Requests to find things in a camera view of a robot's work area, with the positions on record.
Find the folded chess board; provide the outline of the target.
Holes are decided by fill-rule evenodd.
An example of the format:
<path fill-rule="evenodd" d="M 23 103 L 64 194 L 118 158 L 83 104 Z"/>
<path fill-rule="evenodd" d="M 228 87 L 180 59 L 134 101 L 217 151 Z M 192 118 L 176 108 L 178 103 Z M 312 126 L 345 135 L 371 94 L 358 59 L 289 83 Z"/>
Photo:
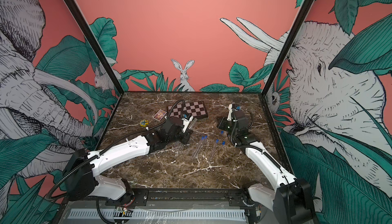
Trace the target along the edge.
<path fill-rule="evenodd" d="M 173 109 L 171 109 L 172 106 L 167 107 L 167 112 L 172 111 L 170 117 L 181 118 L 180 110 L 182 109 L 182 115 L 191 115 L 196 119 L 208 118 L 207 108 L 201 100 L 186 102 L 185 105 L 182 102 L 178 102 L 175 105 Z"/>

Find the small card box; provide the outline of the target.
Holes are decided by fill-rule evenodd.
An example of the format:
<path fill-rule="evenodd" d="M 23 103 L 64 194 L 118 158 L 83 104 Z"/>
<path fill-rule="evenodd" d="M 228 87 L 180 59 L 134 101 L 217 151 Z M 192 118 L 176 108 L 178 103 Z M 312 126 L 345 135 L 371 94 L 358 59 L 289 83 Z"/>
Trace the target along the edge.
<path fill-rule="evenodd" d="M 157 121 L 161 121 L 163 118 L 165 118 L 167 115 L 167 112 L 165 110 L 160 109 L 156 114 L 153 116 L 153 118 Z"/>

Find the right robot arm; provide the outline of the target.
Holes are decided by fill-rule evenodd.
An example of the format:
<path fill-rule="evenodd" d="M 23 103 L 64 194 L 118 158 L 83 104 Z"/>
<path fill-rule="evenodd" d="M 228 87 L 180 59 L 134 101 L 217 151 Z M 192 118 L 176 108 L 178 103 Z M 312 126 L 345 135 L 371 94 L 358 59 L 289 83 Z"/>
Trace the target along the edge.
<path fill-rule="evenodd" d="M 303 224 L 316 217 L 310 184 L 287 171 L 250 132 L 242 110 L 233 109 L 227 117 L 217 118 L 217 127 L 227 132 L 229 141 L 251 159 L 273 187 L 261 184 L 248 187 L 251 201 L 271 210 L 280 224 Z"/>

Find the test tube rightmost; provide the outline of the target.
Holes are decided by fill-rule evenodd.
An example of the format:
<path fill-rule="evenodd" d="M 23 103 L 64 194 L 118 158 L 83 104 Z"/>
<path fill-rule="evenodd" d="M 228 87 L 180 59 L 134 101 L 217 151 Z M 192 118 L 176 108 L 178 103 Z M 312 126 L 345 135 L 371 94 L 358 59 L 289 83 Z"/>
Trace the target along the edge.
<path fill-rule="evenodd" d="M 219 144 L 219 140 L 217 139 L 217 140 L 215 141 L 215 143 L 214 143 L 214 146 L 213 146 L 211 152 L 210 152 L 209 161 L 212 161 L 212 160 L 213 160 L 214 155 L 215 155 L 215 152 L 216 152 L 216 149 L 218 148 L 218 144 Z"/>

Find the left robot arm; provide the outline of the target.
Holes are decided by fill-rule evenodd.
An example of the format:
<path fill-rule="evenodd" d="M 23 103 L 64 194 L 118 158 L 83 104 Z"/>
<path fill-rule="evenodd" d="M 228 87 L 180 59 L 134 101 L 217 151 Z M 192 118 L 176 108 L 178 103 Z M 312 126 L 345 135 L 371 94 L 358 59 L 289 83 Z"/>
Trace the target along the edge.
<path fill-rule="evenodd" d="M 111 144 L 103 150 L 76 151 L 69 160 L 62 179 L 45 196 L 48 201 L 68 197 L 78 201 L 87 196 L 106 197 L 120 204 L 131 201 L 133 192 L 128 181 L 114 180 L 101 174 L 123 162 L 164 149 L 169 143 L 187 144 L 192 134 L 191 124 L 196 122 L 192 114 L 180 112 L 172 116 L 169 110 L 164 122 L 146 131 L 125 136 L 125 142 Z"/>

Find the yellow small toy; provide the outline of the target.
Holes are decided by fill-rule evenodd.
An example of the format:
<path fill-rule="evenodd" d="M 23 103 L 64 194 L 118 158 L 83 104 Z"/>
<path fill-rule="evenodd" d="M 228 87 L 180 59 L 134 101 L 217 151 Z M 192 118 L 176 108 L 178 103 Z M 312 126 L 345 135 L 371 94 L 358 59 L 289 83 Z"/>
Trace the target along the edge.
<path fill-rule="evenodd" d="M 140 124 L 141 127 L 146 128 L 149 125 L 149 121 L 144 119 L 139 124 Z"/>

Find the black mounting rail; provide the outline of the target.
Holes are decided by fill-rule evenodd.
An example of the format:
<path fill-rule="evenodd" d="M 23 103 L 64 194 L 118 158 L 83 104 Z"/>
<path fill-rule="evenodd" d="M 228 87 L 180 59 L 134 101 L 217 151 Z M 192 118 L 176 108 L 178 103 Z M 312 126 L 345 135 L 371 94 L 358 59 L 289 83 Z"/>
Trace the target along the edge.
<path fill-rule="evenodd" d="M 82 201 L 104 201 L 107 206 L 146 206 L 152 201 L 188 201 L 188 202 L 218 202 L 227 201 L 230 206 L 254 207 L 258 205 L 273 206 L 273 202 L 279 193 L 255 184 L 245 189 L 175 189 L 175 188 L 134 188 L 131 194 L 126 194 L 119 200 L 112 200 L 103 196 L 86 196 Z"/>

